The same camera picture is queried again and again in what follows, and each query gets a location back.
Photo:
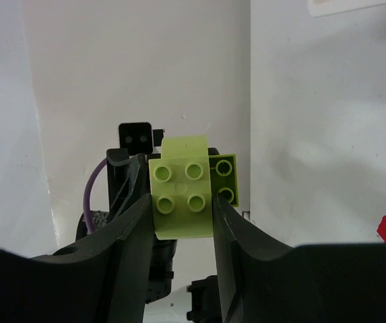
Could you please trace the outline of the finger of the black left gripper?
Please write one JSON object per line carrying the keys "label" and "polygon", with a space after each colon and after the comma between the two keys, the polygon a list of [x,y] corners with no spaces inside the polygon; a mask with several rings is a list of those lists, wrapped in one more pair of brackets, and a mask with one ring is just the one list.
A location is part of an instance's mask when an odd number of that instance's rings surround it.
{"label": "finger of the black left gripper", "polygon": [[127,149],[106,152],[109,219],[123,214],[146,192],[146,156],[129,156]]}

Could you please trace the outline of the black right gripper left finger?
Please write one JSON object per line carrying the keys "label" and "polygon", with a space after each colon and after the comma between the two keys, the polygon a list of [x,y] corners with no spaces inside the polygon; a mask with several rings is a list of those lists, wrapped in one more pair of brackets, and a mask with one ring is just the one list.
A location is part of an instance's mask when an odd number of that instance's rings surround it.
{"label": "black right gripper left finger", "polygon": [[152,199],[52,255],[0,249],[0,322],[141,322],[153,246]]}

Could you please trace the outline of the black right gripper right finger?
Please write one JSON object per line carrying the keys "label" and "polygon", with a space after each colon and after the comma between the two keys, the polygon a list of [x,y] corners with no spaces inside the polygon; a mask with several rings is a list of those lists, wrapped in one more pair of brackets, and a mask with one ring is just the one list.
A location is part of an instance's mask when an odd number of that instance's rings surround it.
{"label": "black right gripper right finger", "polygon": [[386,243],[290,247],[212,199],[225,322],[386,322]]}

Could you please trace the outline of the small lime lego stack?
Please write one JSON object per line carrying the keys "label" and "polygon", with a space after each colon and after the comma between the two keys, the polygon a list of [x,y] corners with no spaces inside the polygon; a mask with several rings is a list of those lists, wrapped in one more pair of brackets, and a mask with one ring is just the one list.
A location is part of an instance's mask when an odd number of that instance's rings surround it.
{"label": "small lime lego stack", "polygon": [[210,154],[205,135],[163,138],[160,157],[148,165],[159,240],[211,237],[215,195],[239,206],[236,156]]}

